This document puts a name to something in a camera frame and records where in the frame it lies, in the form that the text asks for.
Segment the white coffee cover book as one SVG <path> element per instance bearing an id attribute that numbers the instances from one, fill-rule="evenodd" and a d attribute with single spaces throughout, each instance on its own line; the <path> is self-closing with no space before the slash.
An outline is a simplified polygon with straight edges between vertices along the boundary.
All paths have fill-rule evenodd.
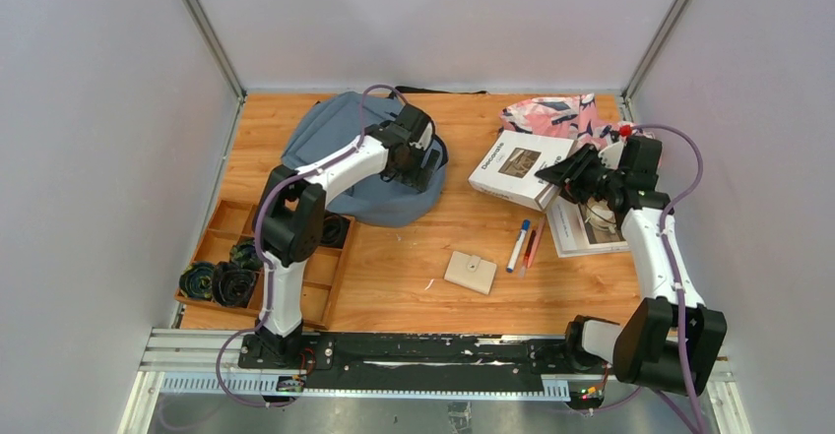
<path id="1" fill-rule="evenodd" d="M 547 220 L 559 258 L 629 252 L 605 202 L 591 199 L 577 205 L 557 197 L 547 211 Z"/>

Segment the white Decorate Furniture book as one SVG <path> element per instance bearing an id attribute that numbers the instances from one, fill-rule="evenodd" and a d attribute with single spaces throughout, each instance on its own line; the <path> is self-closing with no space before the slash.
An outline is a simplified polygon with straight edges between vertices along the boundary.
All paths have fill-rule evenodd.
<path id="1" fill-rule="evenodd" d="M 503 130 L 468 181 L 489 196 L 544 212 L 556 188 L 536 173 L 566 159 L 574 145 L 572 139 Z"/>

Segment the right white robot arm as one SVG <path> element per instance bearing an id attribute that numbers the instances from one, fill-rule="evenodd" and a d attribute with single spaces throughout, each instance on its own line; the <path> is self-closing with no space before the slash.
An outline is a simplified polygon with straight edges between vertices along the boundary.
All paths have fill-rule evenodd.
<path id="1" fill-rule="evenodd" d="M 615 167 L 590 144 L 537 172 L 561 198 L 595 199 L 613 213 L 639 278 L 641 301 L 621 326 L 578 316 L 566 328 L 562 358 L 575 372 L 604 363 L 623 383 L 700 396 L 727 334 L 725 315 L 707 307 L 692 284 L 675 235 L 675 199 L 657 190 L 661 141 L 632 135 Z"/>

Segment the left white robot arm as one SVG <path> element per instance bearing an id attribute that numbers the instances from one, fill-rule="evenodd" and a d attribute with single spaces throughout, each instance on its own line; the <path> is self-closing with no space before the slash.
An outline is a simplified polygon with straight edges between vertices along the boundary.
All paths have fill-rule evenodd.
<path id="1" fill-rule="evenodd" d="M 292 367 L 301 356 L 303 274 L 319 246 L 327 205 L 372 175 L 426 192 L 442 158 L 434 139 L 432 119 L 406 104 L 394 119 L 367 126 L 330 155 L 298 169 L 273 169 L 254 221 L 265 271 L 254 334 L 275 366 Z"/>

